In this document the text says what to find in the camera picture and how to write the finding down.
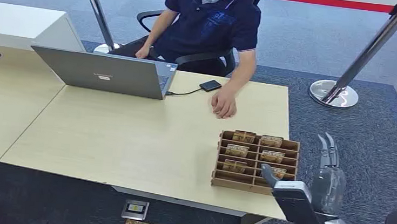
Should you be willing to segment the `person's right hand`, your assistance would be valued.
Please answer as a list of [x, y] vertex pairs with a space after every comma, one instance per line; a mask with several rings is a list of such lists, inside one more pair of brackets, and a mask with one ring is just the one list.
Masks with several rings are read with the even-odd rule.
[[142, 46], [136, 53], [135, 57], [139, 59], [147, 59], [150, 53], [150, 46], [144, 45]]

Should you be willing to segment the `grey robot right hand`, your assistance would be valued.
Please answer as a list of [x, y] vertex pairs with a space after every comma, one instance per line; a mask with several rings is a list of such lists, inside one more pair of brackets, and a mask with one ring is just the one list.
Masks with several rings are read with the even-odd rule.
[[272, 188], [272, 194], [283, 213], [305, 212], [336, 215], [345, 192], [345, 174], [340, 167], [338, 147], [326, 132], [318, 135], [322, 149], [318, 171], [311, 187], [301, 180], [283, 181], [268, 164], [261, 165], [261, 175]]

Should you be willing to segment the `person's left hand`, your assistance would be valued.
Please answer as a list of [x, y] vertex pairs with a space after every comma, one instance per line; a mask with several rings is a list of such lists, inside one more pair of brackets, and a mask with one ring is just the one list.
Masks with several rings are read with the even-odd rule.
[[220, 88], [211, 100], [213, 114], [218, 119], [232, 118], [237, 113], [235, 91], [226, 87]]

